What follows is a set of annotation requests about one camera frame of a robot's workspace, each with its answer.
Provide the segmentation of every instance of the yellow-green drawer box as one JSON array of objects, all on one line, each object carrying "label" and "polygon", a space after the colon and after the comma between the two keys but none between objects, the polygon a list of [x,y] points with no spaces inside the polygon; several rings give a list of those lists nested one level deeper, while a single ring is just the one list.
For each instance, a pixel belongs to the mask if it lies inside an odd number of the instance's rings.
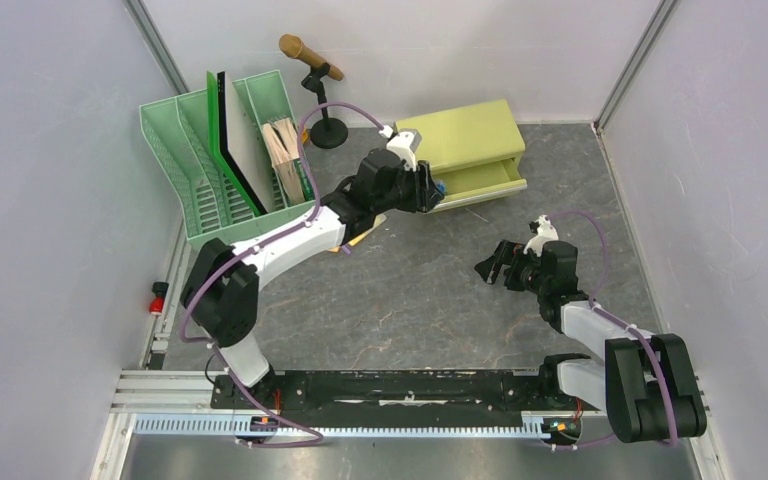
[{"label": "yellow-green drawer box", "polygon": [[422,135],[417,160],[431,165],[446,198],[433,211],[460,207],[514,194],[526,187],[517,167],[525,152],[508,102],[454,108],[396,122],[399,130]]}]

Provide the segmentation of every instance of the green plastic basket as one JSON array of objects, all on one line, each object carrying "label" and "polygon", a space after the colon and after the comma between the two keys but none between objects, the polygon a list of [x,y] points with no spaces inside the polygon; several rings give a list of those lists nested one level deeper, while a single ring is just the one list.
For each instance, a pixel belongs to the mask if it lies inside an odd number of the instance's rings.
[{"label": "green plastic basket", "polygon": [[[260,135],[260,125],[293,118],[287,91],[276,71],[234,81],[243,108],[253,119],[260,140],[262,160],[269,153]],[[313,206],[305,202],[293,207],[273,172],[275,212],[255,217],[240,193],[207,153],[207,92],[199,90],[140,107],[143,136],[181,200],[187,241],[201,248],[208,240],[226,243],[248,240],[299,217]]]}]

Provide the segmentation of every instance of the drawer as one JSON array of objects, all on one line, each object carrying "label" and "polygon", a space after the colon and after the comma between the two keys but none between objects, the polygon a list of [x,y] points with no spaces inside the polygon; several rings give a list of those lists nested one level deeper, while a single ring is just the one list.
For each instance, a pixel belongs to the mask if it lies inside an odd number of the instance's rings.
[{"label": "drawer", "polygon": [[439,175],[434,173],[432,166],[431,176],[434,181],[443,182],[446,198],[431,212],[484,202],[525,190],[527,184],[517,171],[516,161],[516,158],[509,158],[450,170]]}]

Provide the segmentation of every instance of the white wall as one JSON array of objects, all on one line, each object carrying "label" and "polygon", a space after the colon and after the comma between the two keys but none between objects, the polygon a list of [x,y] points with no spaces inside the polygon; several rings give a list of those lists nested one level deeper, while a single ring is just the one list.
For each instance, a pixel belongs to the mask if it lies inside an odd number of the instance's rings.
[{"label": "white wall", "polygon": [[[278,50],[298,35],[346,74],[329,99],[382,121],[506,98],[522,121],[592,120],[657,0],[146,0],[190,89],[205,71],[280,69],[300,117],[307,67]],[[349,120],[365,126],[360,118]]]},{"label": "white wall", "polygon": [[179,221],[137,117],[171,95],[121,1],[0,2],[0,479],[89,475]]},{"label": "white wall", "polygon": [[681,2],[606,138],[734,478],[768,478],[768,2]]}]

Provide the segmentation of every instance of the brown microphone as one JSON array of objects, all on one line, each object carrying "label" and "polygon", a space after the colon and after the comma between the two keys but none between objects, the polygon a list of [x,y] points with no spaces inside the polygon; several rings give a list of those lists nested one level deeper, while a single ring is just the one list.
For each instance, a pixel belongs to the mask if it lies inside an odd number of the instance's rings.
[{"label": "brown microphone", "polygon": [[334,80],[343,79],[343,72],[341,72],[339,68],[335,67],[331,62],[327,62],[318,53],[306,47],[304,42],[302,42],[302,39],[295,35],[290,35],[289,33],[281,35],[281,39],[278,40],[278,48],[284,52],[284,55],[290,58],[297,58],[313,68],[319,68],[323,63],[328,63],[331,65],[331,70],[328,71],[328,76]]}]

